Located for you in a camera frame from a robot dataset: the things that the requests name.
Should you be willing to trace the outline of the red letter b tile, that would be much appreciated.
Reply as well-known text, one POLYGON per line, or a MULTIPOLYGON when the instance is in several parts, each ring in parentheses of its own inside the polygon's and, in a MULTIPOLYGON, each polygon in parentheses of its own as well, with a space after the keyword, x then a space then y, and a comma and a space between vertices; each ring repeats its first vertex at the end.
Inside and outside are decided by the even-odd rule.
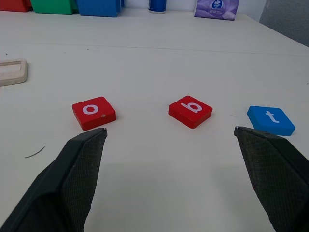
POLYGON ((168 114, 194 129, 212 115, 213 108, 187 95, 169 106, 168 114))

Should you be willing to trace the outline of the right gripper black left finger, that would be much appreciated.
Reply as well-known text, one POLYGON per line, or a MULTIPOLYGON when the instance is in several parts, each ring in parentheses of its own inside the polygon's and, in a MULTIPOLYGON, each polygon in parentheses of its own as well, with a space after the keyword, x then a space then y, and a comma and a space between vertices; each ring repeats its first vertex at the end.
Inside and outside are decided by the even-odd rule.
POLYGON ((84 232, 95 194, 107 130, 68 140, 41 171, 0 232, 84 232))

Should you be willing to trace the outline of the blue letter t tile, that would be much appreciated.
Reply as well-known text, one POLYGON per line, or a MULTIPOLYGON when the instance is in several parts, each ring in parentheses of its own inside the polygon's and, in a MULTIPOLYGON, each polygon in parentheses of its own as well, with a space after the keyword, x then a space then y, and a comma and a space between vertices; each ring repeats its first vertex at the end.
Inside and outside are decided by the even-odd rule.
POLYGON ((256 130, 280 136, 291 136, 295 126, 280 108, 250 106, 247 116, 256 130))

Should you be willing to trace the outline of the red letter o tile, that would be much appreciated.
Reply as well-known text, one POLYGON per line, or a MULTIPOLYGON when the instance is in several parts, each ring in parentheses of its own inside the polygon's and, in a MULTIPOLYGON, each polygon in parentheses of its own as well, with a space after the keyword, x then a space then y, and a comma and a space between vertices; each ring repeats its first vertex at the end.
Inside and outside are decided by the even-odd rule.
POLYGON ((88 131, 116 120, 116 111, 104 97, 97 97, 72 105, 82 130, 88 131))

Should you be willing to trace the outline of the blue drink can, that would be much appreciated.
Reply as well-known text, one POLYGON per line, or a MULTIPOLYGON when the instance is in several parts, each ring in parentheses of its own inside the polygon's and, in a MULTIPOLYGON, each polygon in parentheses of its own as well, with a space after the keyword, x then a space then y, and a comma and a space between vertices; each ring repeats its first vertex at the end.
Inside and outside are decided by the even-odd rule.
POLYGON ((167 0, 149 0, 148 11, 154 14, 163 14, 166 12, 167 0))

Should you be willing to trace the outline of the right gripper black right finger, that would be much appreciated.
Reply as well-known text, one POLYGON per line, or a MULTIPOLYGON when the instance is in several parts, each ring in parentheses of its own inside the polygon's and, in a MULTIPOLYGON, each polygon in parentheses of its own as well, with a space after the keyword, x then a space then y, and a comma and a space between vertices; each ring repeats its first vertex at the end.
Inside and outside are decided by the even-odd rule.
POLYGON ((287 139, 235 127, 251 185, 276 232, 309 232, 309 160, 287 139))

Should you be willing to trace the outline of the purple tissue pack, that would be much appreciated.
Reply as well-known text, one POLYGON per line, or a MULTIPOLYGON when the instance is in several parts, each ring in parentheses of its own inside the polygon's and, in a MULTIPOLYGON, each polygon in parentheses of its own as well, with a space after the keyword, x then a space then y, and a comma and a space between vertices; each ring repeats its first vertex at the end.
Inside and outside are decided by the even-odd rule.
POLYGON ((239 0, 197 0, 194 17, 234 21, 239 0))

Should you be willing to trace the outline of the green plastic bin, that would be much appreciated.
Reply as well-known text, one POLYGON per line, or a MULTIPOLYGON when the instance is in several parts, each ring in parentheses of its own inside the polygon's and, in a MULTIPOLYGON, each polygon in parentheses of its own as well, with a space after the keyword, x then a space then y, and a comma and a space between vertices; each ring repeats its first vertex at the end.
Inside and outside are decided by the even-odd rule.
POLYGON ((30 0, 30 2, 36 13, 72 15, 78 12, 75 0, 30 0))

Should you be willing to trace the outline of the blue plastic bin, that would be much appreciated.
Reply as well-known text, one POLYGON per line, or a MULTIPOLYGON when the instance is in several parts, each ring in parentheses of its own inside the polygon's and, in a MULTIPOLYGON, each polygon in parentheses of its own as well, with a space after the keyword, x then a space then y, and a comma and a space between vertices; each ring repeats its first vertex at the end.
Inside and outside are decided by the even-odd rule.
POLYGON ((125 0, 75 0, 82 16, 117 17, 125 0))

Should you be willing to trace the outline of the red plastic bin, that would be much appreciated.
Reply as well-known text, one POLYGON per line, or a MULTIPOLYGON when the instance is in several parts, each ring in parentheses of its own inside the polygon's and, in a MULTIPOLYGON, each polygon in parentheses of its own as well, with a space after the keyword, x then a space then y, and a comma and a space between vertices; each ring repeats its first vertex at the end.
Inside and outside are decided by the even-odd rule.
POLYGON ((0 0, 0 11, 28 12, 31 9, 30 0, 0 0))

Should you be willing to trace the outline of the grey partition panel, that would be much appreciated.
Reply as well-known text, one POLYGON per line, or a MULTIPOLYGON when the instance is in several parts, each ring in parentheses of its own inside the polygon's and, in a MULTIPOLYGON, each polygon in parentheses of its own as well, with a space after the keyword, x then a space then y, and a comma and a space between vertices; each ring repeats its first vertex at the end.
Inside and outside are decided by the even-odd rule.
POLYGON ((259 22, 309 47, 309 0, 266 0, 259 22))

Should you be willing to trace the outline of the wooden letter tray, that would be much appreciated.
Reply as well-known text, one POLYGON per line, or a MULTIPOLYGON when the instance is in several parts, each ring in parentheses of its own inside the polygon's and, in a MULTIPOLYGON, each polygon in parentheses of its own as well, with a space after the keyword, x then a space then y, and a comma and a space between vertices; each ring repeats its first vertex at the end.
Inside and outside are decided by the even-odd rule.
POLYGON ((0 87, 23 83, 28 76, 28 63, 25 59, 5 60, 0 67, 20 64, 19 70, 0 73, 0 87))

